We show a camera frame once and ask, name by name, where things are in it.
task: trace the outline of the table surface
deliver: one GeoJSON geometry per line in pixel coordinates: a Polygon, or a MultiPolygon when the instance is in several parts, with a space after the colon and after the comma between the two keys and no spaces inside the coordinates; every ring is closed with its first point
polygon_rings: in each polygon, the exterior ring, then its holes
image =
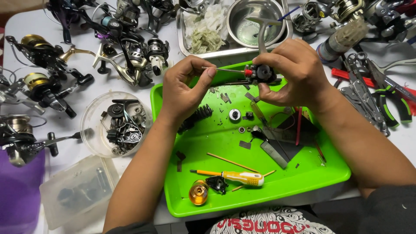
{"type": "MultiPolygon", "coordinates": [[[[112,6],[116,6],[116,0],[107,1],[112,6]]],[[[289,9],[299,5],[299,2],[289,0],[289,9]]],[[[92,15],[93,8],[87,8],[89,15],[92,15]]],[[[96,14],[94,20],[98,20],[101,14],[96,14]]],[[[324,19],[321,26],[328,27],[332,19],[324,19]]],[[[140,24],[145,26],[147,24],[147,15],[141,15],[139,18],[140,24]]],[[[72,43],[79,49],[91,50],[96,52],[99,47],[100,41],[93,36],[93,30],[83,31],[74,25],[71,29],[72,43]]],[[[64,50],[69,49],[68,45],[61,44],[62,28],[60,25],[52,22],[48,19],[42,10],[36,10],[31,12],[20,13],[13,16],[6,25],[5,35],[14,36],[18,41],[27,34],[37,34],[44,37],[52,45],[61,45],[64,50]]],[[[178,37],[176,31],[176,23],[172,20],[168,25],[163,26],[160,30],[159,38],[163,41],[169,41],[171,50],[169,53],[169,60],[174,63],[180,61],[185,56],[179,50],[178,37]]],[[[142,35],[149,39],[150,35],[142,33],[142,35]]],[[[310,44],[313,48],[316,48],[322,43],[328,35],[320,35],[317,39],[313,40],[310,44]]],[[[416,57],[415,49],[409,46],[407,43],[399,43],[391,46],[387,44],[375,44],[375,43],[362,43],[364,51],[369,54],[369,58],[374,60],[378,65],[384,66],[396,60],[411,59],[416,57]]],[[[18,57],[25,63],[30,64],[27,59],[20,53],[17,53],[18,57]]],[[[249,53],[239,56],[213,58],[210,61],[217,66],[231,65],[238,62],[245,62],[253,59],[257,53],[249,53]]],[[[109,91],[124,91],[129,92],[138,97],[143,103],[150,107],[150,90],[153,85],[161,83],[163,77],[153,77],[154,82],[147,87],[131,87],[123,80],[117,78],[117,72],[112,68],[112,72],[107,75],[100,75],[97,70],[92,68],[94,58],[87,54],[75,54],[69,60],[69,67],[77,68],[82,74],[91,73],[95,77],[95,82],[87,88],[78,89],[73,94],[65,98],[65,100],[71,105],[77,116],[74,119],[68,119],[65,113],[59,113],[51,108],[47,108],[43,115],[48,119],[48,123],[42,127],[34,130],[34,135],[38,140],[46,139],[46,135],[50,131],[54,131],[57,137],[69,136],[79,131],[81,117],[87,105],[100,96],[109,91]]],[[[22,65],[14,58],[13,53],[9,45],[5,45],[4,50],[4,67],[10,70],[16,70],[22,65]]],[[[46,70],[41,68],[23,68],[17,72],[18,77],[24,77],[31,72],[46,73],[46,70]]],[[[328,80],[334,84],[336,79],[331,76],[331,70],[325,67],[325,73],[328,80]]],[[[409,85],[409,88],[416,89],[416,81],[414,80],[414,74],[416,74],[416,67],[395,67],[387,72],[390,78],[394,79],[400,85],[409,85]]],[[[340,87],[347,86],[347,82],[343,82],[340,87]]],[[[398,112],[392,103],[388,105],[392,115],[398,116],[398,112]]],[[[18,114],[36,114],[24,105],[18,106],[2,106],[2,114],[18,113],[18,114]]],[[[415,147],[413,145],[415,140],[415,133],[411,130],[412,123],[408,125],[401,124],[396,129],[391,129],[391,140],[409,159],[416,165],[416,156],[414,154],[415,147]]],[[[67,140],[58,143],[59,155],[55,158],[47,156],[47,166],[45,180],[48,180],[50,176],[53,176],[57,172],[67,169],[74,163],[85,158],[91,153],[85,147],[80,140],[67,140]]],[[[117,171],[121,176],[126,166],[129,164],[130,157],[121,157],[113,159],[116,165],[117,171]]],[[[322,189],[278,199],[275,201],[267,202],[265,204],[257,204],[257,206],[265,206],[270,204],[280,205],[303,205],[312,204],[331,199],[345,199],[350,197],[359,196],[356,188],[350,182],[344,182],[328,186],[322,189]]],[[[103,204],[100,207],[96,207],[93,210],[75,218],[66,225],[55,229],[48,230],[43,207],[41,207],[38,226],[34,233],[36,234],[66,234],[66,233],[80,233],[80,234],[93,234],[101,233],[104,225],[104,217],[107,204],[103,204]]],[[[210,217],[218,217],[229,213],[230,211],[215,212],[208,214],[201,214],[191,217],[175,218],[170,215],[165,196],[162,195],[162,199],[156,209],[154,223],[155,225],[168,224],[174,222],[184,222],[196,219],[205,219],[210,217]]]]}

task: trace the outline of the bamboo skewer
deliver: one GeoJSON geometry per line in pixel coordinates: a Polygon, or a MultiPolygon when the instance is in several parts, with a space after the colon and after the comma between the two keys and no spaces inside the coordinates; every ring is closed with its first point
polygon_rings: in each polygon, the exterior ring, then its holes
{"type": "MultiPolygon", "coordinates": [[[[274,173],[275,171],[277,171],[277,170],[271,171],[271,172],[269,172],[269,173],[267,173],[267,174],[264,174],[263,176],[264,176],[264,177],[266,177],[266,176],[268,176],[268,175],[270,175],[270,174],[274,173]]],[[[244,186],[245,186],[245,184],[243,184],[243,185],[241,185],[241,186],[238,186],[238,187],[236,187],[235,189],[233,189],[233,190],[231,190],[231,191],[232,191],[232,192],[237,191],[237,190],[241,189],[241,188],[242,188],[242,187],[244,187],[244,186]]]]}
{"type": "Polygon", "coordinates": [[[234,165],[237,165],[237,166],[240,166],[240,167],[246,168],[247,170],[250,170],[250,171],[252,171],[252,172],[257,172],[257,173],[260,173],[260,172],[258,172],[258,171],[256,171],[256,170],[254,170],[254,169],[251,169],[251,168],[246,167],[246,166],[244,166],[244,165],[241,165],[241,164],[239,164],[239,163],[233,162],[233,161],[231,161],[231,160],[228,160],[228,159],[222,158],[222,157],[217,156],[217,155],[215,155],[215,154],[211,154],[211,153],[207,153],[207,154],[208,154],[208,155],[210,155],[210,156],[213,156],[213,157],[216,157],[216,158],[222,159],[222,160],[224,160],[224,161],[230,162],[230,163],[232,163],[232,164],[234,164],[234,165]]]}

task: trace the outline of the precision screwdriver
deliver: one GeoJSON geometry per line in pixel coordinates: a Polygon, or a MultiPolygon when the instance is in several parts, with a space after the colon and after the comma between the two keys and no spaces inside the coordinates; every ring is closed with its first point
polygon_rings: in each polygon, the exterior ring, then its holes
{"type": "Polygon", "coordinates": [[[189,170],[190,172],[205,174],[205,175],[220,175],[232,181],[238,181],[242,184],[262,186],[264,184],[264,176],[255,172],[209,172],[203,170],[189,170]]]}
{"type": "Polygon", "coordinates": [[[253,75],[253,71],[250,69],[244,69],[242,71],[239,70],[230,70],[230,69],[221,69],[221,68],[215,68],[217,71],[223,71],[223,72],[235,72],[235,73],[240,73],[243,74],[244,76],[251,76],[253,75]]]}
{"type": "Polygon", "coordinates": [[[271,128],[269,127],[269,124],[267,124],[267,119],[264,116],[263,112],[261,112],[259,106],[257,106],[257,103],[252,101],[250,102],[250,106],[253,109],[254,114],[257,116],[257,118],[259,118],[261,120],[261,122],[263,122],[263,124],[267,127],[267,129],[269,129],[270,133],[273,135],[273,137],[275,138],[275,140],[277,141],[277,143],[279,144],[280,148],[283,150],[283,152],[285,153],[286,157],[289,157],[286,153],[286,150],[282,147],[282,145],[280,144],[279,140],[277,139],[274,131],[271,130],[271,128]]]}

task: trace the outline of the yellow screwdriver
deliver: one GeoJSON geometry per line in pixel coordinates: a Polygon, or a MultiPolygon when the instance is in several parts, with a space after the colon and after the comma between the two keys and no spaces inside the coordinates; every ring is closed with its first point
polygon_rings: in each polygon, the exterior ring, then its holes
{"type": "Polygon", "coordinates": [[[259,118],[261,120],[261,122],[263,122],[263,124],[267,127],[267,129],[269,129],[270,133],[273,135],[273,137],[275,138],[275,140],[279,143],[280,148],[283,150],[283,152],[285,153],[286,157],[289,157],[286,153],[286,150],[282,147],[282,145],[280,144],[279,140],[277,139],[275,132],[272,131],[269,127],[269,125],[267,124],[267,119],[264,116],[263,112],[261,112],[259,106],[257,106],[257,103],[255,101],[250,102],[250,106],[253,109],[254,114],[257,116],[257,118],[259,118]]]}
{"type": "Polygon", "coordinates": [[[253,185],[253,186],[262,186],[264,184],[264,177],[260,173],[254,172],[209,172],[209,171],[202,171],[202,170],[189,170],[190,172],[195,172],[198,174],[205,174],[205,175],[220,175],[226,179],[232,181],[238,181],[242,184],[253,185]]]}

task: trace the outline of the round plastic container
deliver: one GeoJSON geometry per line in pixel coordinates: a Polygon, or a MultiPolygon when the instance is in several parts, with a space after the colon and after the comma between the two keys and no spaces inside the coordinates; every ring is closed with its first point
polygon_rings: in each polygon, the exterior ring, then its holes
{"type": "Polygon", "coordinates": [[[81,119],[81,139],[91,153],[100,157],[117,158],[121,156],[128,156],[137,152],[146,138],[152,124],[153,119],[150,109],[137,97],[126,92],[108,92],[99,96],[88,105],[81,119]],[[138,123],[138,125],[144,127],[142,138],[133,149],[129,150],[125,154],[114,153],[112,151],[112,149],[117,145],[108,141],[107,130],[105,128],[105,126],[110,128],[111,116],[107,115],[104,118],[101,116],[104,111],[107,111],[109,106],[114,104],[112,100],[116,99],[138,100],[139,103],[133,103],[127,106],[127,112],[130,116],[133,116],[139,110],[138,108],[141,108],[144,112],[142,118],[145,118],[145,120],[142,121],[142,124],[138,123]]]}

